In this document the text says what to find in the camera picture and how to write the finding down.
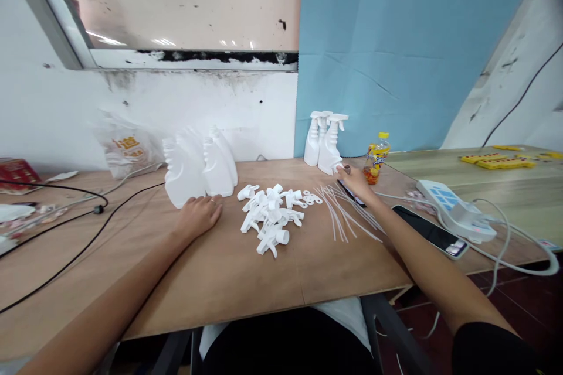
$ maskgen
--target person's right hand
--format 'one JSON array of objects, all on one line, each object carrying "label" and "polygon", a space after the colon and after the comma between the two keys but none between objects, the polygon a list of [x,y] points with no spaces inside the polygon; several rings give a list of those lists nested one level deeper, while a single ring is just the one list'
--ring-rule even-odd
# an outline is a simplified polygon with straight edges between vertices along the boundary
[{"label": "person's right hand", "polygon": [[347,166],[347,169],[350,170],[350,174],[348,174],[343,167],[338,168],[339,180],[342,180],[347,188],[365,202],[366,199],[374,195],[374,191],[371,190],[367,180],[365,180],[364,173],[361,169],[352,166]]}]

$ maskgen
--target power strip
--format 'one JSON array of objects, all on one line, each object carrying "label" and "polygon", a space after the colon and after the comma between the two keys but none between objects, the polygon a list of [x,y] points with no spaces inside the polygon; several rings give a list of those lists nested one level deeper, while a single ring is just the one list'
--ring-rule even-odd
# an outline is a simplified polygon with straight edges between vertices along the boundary
[{"label": "power strip", "polygon": [[440,209],[446,228],[453,234],[476,244],[491,241],[497,235],[475,205],[462,201],[443,183],[419,180],[416,188]]}]

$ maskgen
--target blue panel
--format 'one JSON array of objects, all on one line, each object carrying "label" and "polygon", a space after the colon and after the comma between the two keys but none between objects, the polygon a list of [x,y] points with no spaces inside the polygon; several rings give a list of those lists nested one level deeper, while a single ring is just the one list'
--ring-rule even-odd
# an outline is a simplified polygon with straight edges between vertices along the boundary
[{"label": "blue panel", "polygon": [[446,196],[446,197],[456,197],[455,194],[453,194],[452,192],[450,192],[450,191],[448,191],[448,190],[441,190],[440,193],[441,193],[443,196]]},{"label": "blue panel", "polygon": [[380,131],[393,150],[441,146],[522,0],[301,0],[295,156],[312,111],[349,114],[342,156]]}]

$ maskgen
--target window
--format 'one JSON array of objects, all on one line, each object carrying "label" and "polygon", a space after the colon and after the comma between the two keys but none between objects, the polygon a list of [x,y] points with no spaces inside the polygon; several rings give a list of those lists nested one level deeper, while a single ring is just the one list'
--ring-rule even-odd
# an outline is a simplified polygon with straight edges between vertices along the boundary
[{"label": "window", "polygon": [[47,1],[86,69],[297,68],[300,0]]}]

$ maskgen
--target plywood tabletop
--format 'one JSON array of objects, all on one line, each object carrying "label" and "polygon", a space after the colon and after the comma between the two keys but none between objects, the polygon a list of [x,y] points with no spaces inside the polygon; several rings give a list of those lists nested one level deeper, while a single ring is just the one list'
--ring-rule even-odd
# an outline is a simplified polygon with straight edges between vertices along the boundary
[{"label": "plywood tabletop", "polygon": [[[398,152],[390,154],[387,163],[417,180],[434,180],[448,185],[463,200],[482,197],[499,205],[509,221],[536,238],[563,247],[563,160],[535,161],[534,168],[488,170],[459,160],[464,155],[498,152],[508,155],[536,156],[548,150],[517,145],[523,151],[485,148],[447,149],[438,151]],[[491,214],[495,209],[479,203]]]},{"label": "plywood tabletop", "polygon": [[[280,183],[285,189],[313,190],[335,177],[307,166],[302,159],[237,163],[237,192],[247,184],[261,189]],[[110,205],[101,216],[88,215],[30,242],[0,260],[0,308],[40,285],[80,251],[106,216],[140,189],[161,183],[164,170],[136,177],[108,195]],[[403,196],[415,180],[383,167],[376,189]],[[84,173],[63,185],[102,191],[114,185],[108,172]],[[42,189],[25,200],[64,204],[82,197]],[[1,195],[0,202],[15,202]],[[99,200],[71,209],[62,219],[90,210]],[[405,204],[386,200],[389,204]],[[346,228],[349,243],[334,241],[330,213],[324,204],[303,210],[302,227],[290,223],[290,242],[278,247],[274,260],[256,253],[252,230],[240,232],[245,214],[235,196],[224,198],[218,224],[197,239],[168,271],[124,338],[137,338],[188,329],[250,315],[406,287],[412,281],[386,237],[383,243]],[[344,204],[352,215],[355,211]],[[137,195],[112,219],[91,248],[58,279],[27,301],[0,315],[0,360],[35,353],[112,283],[136,264],[174,225],[178,215],[163,186]],[[503,235],[484,248],[498,253]],[[522,264],[544,259],[542,251],[520,239],[511,243],[506,259]],[[456,265],[465,273],[489,270],[493,263],[468,251]]]}]

